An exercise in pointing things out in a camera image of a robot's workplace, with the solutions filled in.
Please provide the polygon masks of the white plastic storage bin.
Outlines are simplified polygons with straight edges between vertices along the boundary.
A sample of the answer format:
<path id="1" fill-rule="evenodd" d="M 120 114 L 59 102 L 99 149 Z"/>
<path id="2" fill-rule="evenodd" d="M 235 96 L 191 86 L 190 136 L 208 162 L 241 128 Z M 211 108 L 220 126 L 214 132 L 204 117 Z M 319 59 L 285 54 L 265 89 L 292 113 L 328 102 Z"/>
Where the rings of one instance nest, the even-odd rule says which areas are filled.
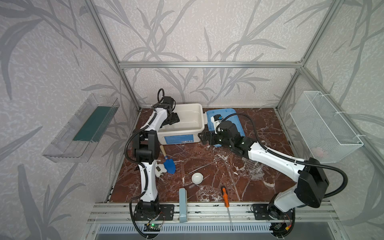
<path id="1" fill-rule="evenodd" d="M 201 104 L 176 105 L 173 113 L 180 119 L 178 123 L 163 126 L 158 131 L 161 145 L 198 143 L 198 134 L 205 129 L 205 117 Z"/>

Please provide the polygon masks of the blue plastic bin lid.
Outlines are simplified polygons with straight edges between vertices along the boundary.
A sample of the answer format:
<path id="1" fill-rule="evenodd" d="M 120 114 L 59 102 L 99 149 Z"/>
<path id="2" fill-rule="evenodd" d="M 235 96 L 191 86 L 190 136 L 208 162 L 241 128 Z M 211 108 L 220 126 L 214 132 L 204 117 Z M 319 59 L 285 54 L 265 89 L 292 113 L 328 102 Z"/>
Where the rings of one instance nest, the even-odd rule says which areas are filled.
<path id="1" fill-rule="evenodd" d="M 238 113 L 234 109 L 214 110 L 215 115 L 220 114 L 223 117 L 219 124 L 219 131 L 227 130 L 230 135 L 231 150 L 240 150 L 244 148 L 243 138 L 245 136 L 243 127 L 241 126 Z"/>

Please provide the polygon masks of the thin metal rod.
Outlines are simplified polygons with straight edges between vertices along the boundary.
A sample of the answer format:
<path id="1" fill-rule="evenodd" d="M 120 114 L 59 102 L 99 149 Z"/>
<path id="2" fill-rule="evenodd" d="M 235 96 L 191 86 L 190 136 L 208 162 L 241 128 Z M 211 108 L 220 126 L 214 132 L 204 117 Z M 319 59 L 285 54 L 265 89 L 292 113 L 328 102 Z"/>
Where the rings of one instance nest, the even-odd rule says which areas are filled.
<path id="1" fill-rule="evenodd" d="M 215 163 L 216 163 L 216 162 L 212 162 L 212 163 L 203 165 L 203 166 L 201 166 L 201 167 L 198 167 L 197 169 L 195 169 L 195 170 L 189 172 L 188 175 L 190 175 L 190 174 L 192 174 L 192 173 L 194 173 L 194 172 L 197 172 L 198 170 L 203 169 L 203 168 L 205 168 L 205 167 L 207 167 L 207 166 L 209 166 L 209 165 L 215 164 Z"/>

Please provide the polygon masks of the clear test tube rack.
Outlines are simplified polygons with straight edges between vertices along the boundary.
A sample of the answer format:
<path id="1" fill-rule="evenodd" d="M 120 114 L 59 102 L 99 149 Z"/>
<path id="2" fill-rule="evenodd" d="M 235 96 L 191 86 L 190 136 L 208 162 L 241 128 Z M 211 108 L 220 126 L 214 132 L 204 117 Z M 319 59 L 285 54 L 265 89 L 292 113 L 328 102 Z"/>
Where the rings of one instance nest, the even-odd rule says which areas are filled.
<path id="1" fill-rule="evenodd" d="M 264 177 L 264 164 L 244 158 L 242 160 L 244 163 L 245 174 L 252 181 L 258 181 Z"/>

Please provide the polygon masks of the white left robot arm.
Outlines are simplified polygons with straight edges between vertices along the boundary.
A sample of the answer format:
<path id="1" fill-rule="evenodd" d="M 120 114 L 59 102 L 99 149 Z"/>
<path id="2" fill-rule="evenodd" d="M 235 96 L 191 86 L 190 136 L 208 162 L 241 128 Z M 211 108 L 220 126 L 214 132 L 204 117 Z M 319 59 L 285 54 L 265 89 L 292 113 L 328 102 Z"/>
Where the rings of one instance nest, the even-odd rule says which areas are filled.
<path id="1" fill-rule="evenodd" d="M 125 158 L 138 165 L 141 177 L 141 194 L 133 197 L 138 200 L 135 211 L 150 218 L 160 214 L 159 196 L 156 187 L 156 160 L 160 154 L 158 131 L 161 127 L 179 122 L 172 97 L 158 97 L 152 106 L 152 114 L 147 122 L 133 131 L 125 145 Z"/>

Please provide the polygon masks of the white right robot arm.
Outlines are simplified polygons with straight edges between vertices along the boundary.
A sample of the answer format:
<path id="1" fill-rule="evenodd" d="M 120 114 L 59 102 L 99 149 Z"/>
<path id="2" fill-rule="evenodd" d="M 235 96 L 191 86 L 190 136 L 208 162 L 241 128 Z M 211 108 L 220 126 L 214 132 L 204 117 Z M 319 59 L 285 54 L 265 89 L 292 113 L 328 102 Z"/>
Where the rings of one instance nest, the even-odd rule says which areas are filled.
<path id="1" fill-rule="evenodd" d="M 276 194 L 266 207 L 267 214 L 274 220 L 296 207 L 319 208 L 324 198 L 339 194 L 348 184 L 348 176 L 343 170 L 322 165 L 314 158 L 303 160 L 268 148 L 258 138 L 241 136 L 237 126 L 230 121 L 222 121 L 215 131 L 203 131 L 198 136 L 204 145 L 227 147 L 235 155 L 271 167 L 295 182 L 293 187 Z M 330 182 L 325 170 L 337 172 L 343 178 L 341 185 L 330 193 L 327 192 Z"/>

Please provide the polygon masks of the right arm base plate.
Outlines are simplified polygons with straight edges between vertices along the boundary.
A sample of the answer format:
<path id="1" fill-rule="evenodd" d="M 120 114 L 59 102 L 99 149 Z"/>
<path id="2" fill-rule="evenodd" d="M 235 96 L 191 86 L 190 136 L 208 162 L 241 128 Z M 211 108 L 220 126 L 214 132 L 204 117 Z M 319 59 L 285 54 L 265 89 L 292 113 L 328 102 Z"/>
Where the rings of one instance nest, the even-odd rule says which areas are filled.
<path id="1" fill-rule="evenodd" d="M 271 215 L 268 210 L 268 204 L 252 204 L 251 212 L 254 214 L 255 220 L 278 220 L 278 218 Z"/>

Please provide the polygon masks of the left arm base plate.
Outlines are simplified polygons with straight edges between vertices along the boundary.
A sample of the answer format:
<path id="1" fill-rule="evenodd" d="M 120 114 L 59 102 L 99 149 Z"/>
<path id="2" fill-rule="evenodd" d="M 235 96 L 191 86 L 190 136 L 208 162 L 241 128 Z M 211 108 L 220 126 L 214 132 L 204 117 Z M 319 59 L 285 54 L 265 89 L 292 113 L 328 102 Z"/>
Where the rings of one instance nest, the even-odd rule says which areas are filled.
<path id="1" fill-rule="evenodd" d="M 134 210 L 135 221 L 172 221 L 175 205 L 149 205 L 138 204 Z"/>

